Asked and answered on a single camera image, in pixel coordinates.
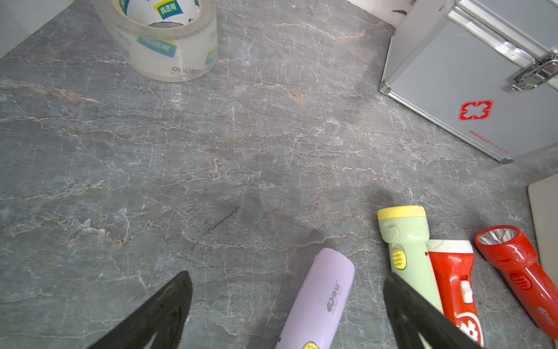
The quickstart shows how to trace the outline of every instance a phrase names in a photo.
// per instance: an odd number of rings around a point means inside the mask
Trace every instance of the logo on flashlight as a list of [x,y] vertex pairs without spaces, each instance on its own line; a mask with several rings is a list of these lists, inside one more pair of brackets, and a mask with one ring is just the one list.
[[546,311],[545,308],[539,307],[538,311],[541,312],[542,316],[545,317],[545,319],[549,322],[549,324],[554,325],[554,321],[552,321],[552,318],[550,317],[549,313]]
[[333,287],[333,292],[331,292],[331,297],[329,298],[328,301],[328,312],[330,312],[331,314],[335,312],[335,300],[341,294],[342,290],[343,289],[341,288],[341,286],[339,286],[339,284],[336,281],[335,287]]
[[481,347],[484,346],[483,331],[480,328],[479,318],[473,313],[461,313],[455,316],[461,319],[461,325],[458,328],[464,332],[469,338],[475,341]]

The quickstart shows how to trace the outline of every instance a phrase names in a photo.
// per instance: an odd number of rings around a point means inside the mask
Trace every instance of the silver metal case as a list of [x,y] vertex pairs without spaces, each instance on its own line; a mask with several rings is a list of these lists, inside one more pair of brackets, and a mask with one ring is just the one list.
[[558,145],[557,1],[418,0],[380,92],[501,163]]

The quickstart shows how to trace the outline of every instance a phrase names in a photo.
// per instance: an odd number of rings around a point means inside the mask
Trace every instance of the tape label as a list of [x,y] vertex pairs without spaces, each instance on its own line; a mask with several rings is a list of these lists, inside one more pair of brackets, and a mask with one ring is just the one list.
[[124,11],[124,14],[126,14],[126,12],[128,12],[128,4],[130,3],[130,0],[120,0],[118,3],[120,4],[122,11]]
[[130,59],[130,52],[128,52],[128,50],[126,50],[124,46],[118,42],[118,40],[115,40],[114,42],[116,43],[116,47],[120,50],[120,53],[123,54],[126,59]]
[[213,61],[217,58],[217,52],[219,51],[219,48],[216,47],[214,49],[212,49],[211,51],[209,51],[207,58],[205,59],[205,65],[211,64],[213,63]]
[[124,41],[126,46],[130,46],[131,42],[120,31],[115,30],[114,33],[118,36],[118,38],[115,37],[115,39],[120,39],[120,40]]
[[138,37],[138,42],[143,46],[147,47],[148,49],[151,49],[167,57],[173,58],[176,52],[176,45],[171,44],[170,42],[166,42],[162,40],[146,39],[141,36]]
[[199,73],[201,69],[189,69],[189,68],[181,68],[179,66],[174,66],[172,67],[172,71],[175,71],[179,74],[192,75],[192,74]]
[[162,19],[167,19],[170,16],[178,15],[182,12],[180,5],[176,0],[163,0],[157,5],[155,5],[155,9],[161,15]]

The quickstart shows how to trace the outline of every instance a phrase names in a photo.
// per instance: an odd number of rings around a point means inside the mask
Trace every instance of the beige board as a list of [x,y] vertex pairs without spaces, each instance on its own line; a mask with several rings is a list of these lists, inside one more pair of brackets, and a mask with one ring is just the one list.
[[558,284],[558,174],[531,184],[528,192],[541,265]]

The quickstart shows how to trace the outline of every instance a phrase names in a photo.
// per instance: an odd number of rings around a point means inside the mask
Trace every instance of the gray stone surface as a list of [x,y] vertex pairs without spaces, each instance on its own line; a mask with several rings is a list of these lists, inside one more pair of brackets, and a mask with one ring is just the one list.
[[[87,0],[0,60],[2,347],[85,347],[189,270],[183,348],[273,348],[327,246],[357,267],[333,347],[395,348],[378,209],[534,240],[526,186],[558,150],[502,166],[379,94],[393,27],[334,0],[219,0],[218,21],[189,83],[128,67]],[[478,253],[473,287],[489,348],[551,348]]]

